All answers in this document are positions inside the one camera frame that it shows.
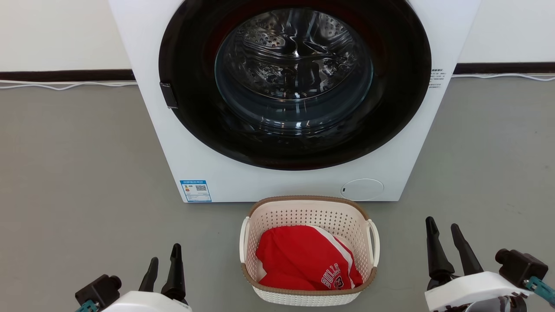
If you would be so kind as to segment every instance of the brown basket rim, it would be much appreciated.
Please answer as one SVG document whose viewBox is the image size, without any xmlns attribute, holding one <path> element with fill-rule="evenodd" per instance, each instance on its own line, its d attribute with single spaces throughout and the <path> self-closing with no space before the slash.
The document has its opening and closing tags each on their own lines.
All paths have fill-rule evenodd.
<svg viewBox="0 0 555 312">
<path fill-rule="evenodd" d="M 319 200 L 322 202 L 334 202 L 334 203 L 342 203 L 353 206 L 356 208 L 364 217 L 365 220 L 369 220 L 370 218 L 366 214 L 366 212 L 360 207 L 357 203 L 353 202 L 352 200 L 344 199 L 344 198 L 337 198 L 337 197 L 327 197 L 327 196 L 312 196 L 312 195 L 297 195 L 297 196 L 278 196 L 278 197 L 269 197 L 265 198 L 253 205 L 253 208 L 249 212 L 249 218 L 253 215 L 253 212 L 260 206 L 271 203 L 271 202 L 283 202 L 286 200 Z M 291 289 L 281 289 L 281 288 L 274 288 L 268 287 L 264 285 L 260 285 L 257 281 L 255 281 L 249 274 L 246 269 L 246 264 L 241 263 L 241 269 L 243 271 L 243 275 L 245 279 L 251 284 L 253 287 L 260 289 L 262 291 L 268 291 L 270 293 L 278 293 L 284 295 L 297 295 L 297 296 L 338 296 L 338 295 L 351 295 L 356 294 L 363 291 L 365 288 L 370 286 L 370 284 L 376 278 L 377 267 L 373 267 L 370 271 L 370 276 L 366 281 L 353 289 L 343 289 L 343 290 L 291 290 Z"/>
</svg>

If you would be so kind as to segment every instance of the white plastic basket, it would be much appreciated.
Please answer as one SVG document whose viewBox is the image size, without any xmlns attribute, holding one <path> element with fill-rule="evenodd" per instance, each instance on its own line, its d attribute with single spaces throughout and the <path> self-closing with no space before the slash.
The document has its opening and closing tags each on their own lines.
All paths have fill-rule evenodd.
<svg viewBox="0 0 555 312">
<path fill-rule="evenodd" d="M 272 288 L 258 283 L 256 250 L 266 230 L 292 225 L 314 225 L 349 242 L 364 283 L 353 289 L 305 291 Z M 380 237 L 364 210 L 347 199 L 321 196 L 284 196 L 256 203 L 243 221 L 239 257 L 247 281 L 262 299 L 278 304 L 330 306 L 347 304 L 368 287 L 380 260 Z"/>
</svg>

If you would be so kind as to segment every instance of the power cord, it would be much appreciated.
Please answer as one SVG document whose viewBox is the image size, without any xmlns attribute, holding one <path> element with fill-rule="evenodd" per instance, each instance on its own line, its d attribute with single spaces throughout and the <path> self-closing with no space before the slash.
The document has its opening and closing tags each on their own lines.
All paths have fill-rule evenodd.
<svg viewBox="0 0 555 312">
<path fill-rule="evenodd" d="M 0 89 L 15 89 L 23 87 L 40 87 L 47 88 L 56 91 L 64 91 L 67 89 L 75 88 L 80 85 L 103 85 L 105 87 L 125 87 L 127 85 L 137 85 L 136 82 L 95 82 L 95 81 L 85 81 L 85 82 L 29 82 L 29 81 L 15 81 L 15 80 L 0 80 L 0 83 L 9 83 L 13 85 L 7 85 L 0 87 Z M 52 87 L 52 85 L 68 85 L 62 88 Z"/>
<path fill-rule="evenodd" d="M 554 74 L 539 74 L 539 75 L 524 75 L 524 74 L 462 74 L 462 75 L 453 75 L 453 78 L 498 78 L 498 77 L 520 77 L 520 78 L 527 78 L 536 81 L 553 81 L 555 80 L 555 73 Z M 85 81 L 85 82 L 29 82 L 29 81 L 15 81 L 15 80 L 0 80 L 0 83 L 9 83 L 12 85 L 7 85 L 0 87 L 0 89 L 15 89 L 15 88 L 23 88 L 23 87 L 40 87 L 40 88 L 47 88 L 56 91 L 64 91 L 67 89 L 75 88 L 80 85 L 103 85 L 105 87 L 125 87 L 128 85 L 137 85 L 137 82 L 109 82 L 109 83 L 102 83 L 102 82 L 95 82 L 95 81 Z M 56 88 L 52 87 L 52 85 L 67 85 L 66 87 Z"/>
<path fill-rule="evenodd" d="M 462 75 L 453 75 L 453 78 L 498 78 L 498 77 L 521 77 L 521 78 L 527 78 L 527 79 L 532 79 L 532 80 L 536 80 L 536 81 L 552 81 L 555 80 L 555 73 L 554 74 L 541 74 L 541 75 L 524 75 L 524 74 L 517 74 L 517 73 L 513 73 L 513 74 L 492 74 L 492 75 L 488 75 L 488 74 L 474 74 L 474 75 L 466 75 L 466 74 L 462 74 Z"/>
</svg>

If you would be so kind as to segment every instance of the concrete floor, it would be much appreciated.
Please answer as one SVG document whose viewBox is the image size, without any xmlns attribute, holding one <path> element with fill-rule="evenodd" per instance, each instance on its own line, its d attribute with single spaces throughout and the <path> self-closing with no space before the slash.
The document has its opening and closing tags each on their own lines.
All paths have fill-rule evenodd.
<svg viewBox="0 0 555 312">
<path fill-rule="evenodd" d="M 427 311 L 428 215 L 457 272 L 453 222 L 486 270 L 498 270 L 500 248 L 555 268 L 555 82 L 452 81 L 401 200 L 364 204 L 380 230 L 379 272 L 340 308 L 256 296 L 238 254 L 251 204 L 181 202 L 136 87 L 0 90 L 0 147 L 5 311 L 74 311 L 74 293 L 101 274 L 118 275 L 122 293 L 136 290 L 153 256 L 159 290 L 174 243 L 195 312 Z M 545 280 L 555 285 L 555 272 Z"/>
</svg>

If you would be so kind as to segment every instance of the washing machine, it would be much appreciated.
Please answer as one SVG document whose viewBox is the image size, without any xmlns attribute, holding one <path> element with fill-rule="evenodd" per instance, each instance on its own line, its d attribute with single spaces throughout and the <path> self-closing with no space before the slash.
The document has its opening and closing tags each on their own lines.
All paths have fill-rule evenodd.
<svg viewBox="0 0 555 312">
<path fill-rule="evenodd" d="M 184 202 L 399 200 L 480 0 L 110 0 Z"/>
</svg>

